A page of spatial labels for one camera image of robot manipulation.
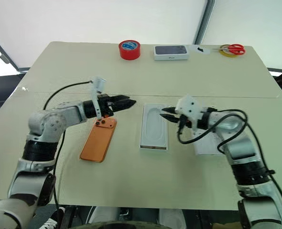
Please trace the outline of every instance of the tape roll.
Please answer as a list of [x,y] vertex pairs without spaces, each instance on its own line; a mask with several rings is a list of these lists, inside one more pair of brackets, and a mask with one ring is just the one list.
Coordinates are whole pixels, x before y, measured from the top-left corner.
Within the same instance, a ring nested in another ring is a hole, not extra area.
[[[229,47],[229,44],[223,44],[221,45],[219,48],[220,49],[226,49]],[[219,50],[219,53],[223,56],[227,56],[227,57],[237,57],[238,55],[235,55],[233,54],[232,52],[230,51],[227,51],[227,50]]]
[[140,56],[140,43],[134,40],[122,41],[119,50],[123,59],[132,61]]

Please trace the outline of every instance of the orange phone case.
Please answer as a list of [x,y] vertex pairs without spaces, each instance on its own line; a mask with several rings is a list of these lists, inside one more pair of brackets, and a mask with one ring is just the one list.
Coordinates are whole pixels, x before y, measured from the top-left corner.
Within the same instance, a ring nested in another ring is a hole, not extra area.
[[116,124],[117,120],[114,118],[103,118],[95,121],[80,155],[80,159],[102,162],[105,158]]

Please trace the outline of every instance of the red tape roll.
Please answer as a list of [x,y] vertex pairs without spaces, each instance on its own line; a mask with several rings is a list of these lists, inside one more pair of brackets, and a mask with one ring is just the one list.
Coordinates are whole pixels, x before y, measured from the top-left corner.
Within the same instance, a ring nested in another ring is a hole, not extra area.
[[119,50],[123,59],[132,61],[140,56],[140,43],[134,40],[122,41]]

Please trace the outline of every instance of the sneaker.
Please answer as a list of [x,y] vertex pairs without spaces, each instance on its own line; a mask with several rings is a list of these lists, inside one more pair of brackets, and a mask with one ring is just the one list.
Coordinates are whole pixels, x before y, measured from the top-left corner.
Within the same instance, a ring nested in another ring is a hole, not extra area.
[[[61,222],[63,217],[64,217],[65,208],[60,207],[59,212],[60,212],[60,222]],[[40,229],[56,229],[57,223],[58,223],[58,221],[57,221],[57,210],[55,210],[55,212],[50,216],[50,218],[47,220],[47,222],[45,222],[40,227]]]

